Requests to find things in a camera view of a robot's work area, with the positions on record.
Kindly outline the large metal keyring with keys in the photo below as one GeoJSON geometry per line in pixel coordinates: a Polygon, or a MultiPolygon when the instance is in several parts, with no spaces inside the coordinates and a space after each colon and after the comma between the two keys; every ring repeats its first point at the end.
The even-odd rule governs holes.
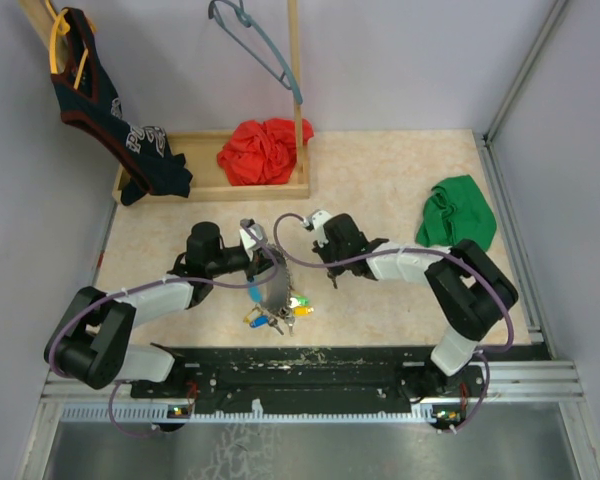
{"type": "Polygon", "coordinates": [[[287,259],[281,250],[268,240],[261,251],[274,261],[274,267],[254,280],[247,280],[247,292],[254,307],[244,317],[243,322],[252,329],[271,327],[282,336],[285,335],[282,329],[285,325],[288,334],[293,336],[296,316],[300,309],[304,308],[309,314],[313,308],[302,294],[294,291],[287,259]]]}

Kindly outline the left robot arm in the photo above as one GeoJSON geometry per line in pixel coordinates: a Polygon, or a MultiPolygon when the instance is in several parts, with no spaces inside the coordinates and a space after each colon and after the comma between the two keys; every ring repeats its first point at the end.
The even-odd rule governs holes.
{"type": "Polygon", "coordinates": [[[272,279],[282,268],[261,225],[245,219],[240,242],[228,247],[213,222],[195,224],[186,249],[160,279],[107,293],[93,286],[80,289],[70,302],[44,349],[51,371],[94,390],[122,380],[149,381],[164,395],[181,394],[188,373],[164,347],[133,346],[132,330],[171,313],[200,305],[215,288],[227,288],[222,276],[241,272],[244,288],[257,275],[272,279]]]}

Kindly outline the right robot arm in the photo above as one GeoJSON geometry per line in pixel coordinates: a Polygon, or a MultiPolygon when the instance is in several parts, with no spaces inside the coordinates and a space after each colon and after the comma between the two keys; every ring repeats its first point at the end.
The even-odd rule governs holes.
{"type": "Polygon", "coordinates": [[[373,281],[404,281],[431,288],[448,322],[430,355],[428,387],[450,395],[479,343],[500,320],[510,319],[518,302],[513,283],[473,240],[441,249],[369,240],[348,214],[317,210],[304,220],[315,235],[312,251],[336,279],[349,271],[373,281]]]}

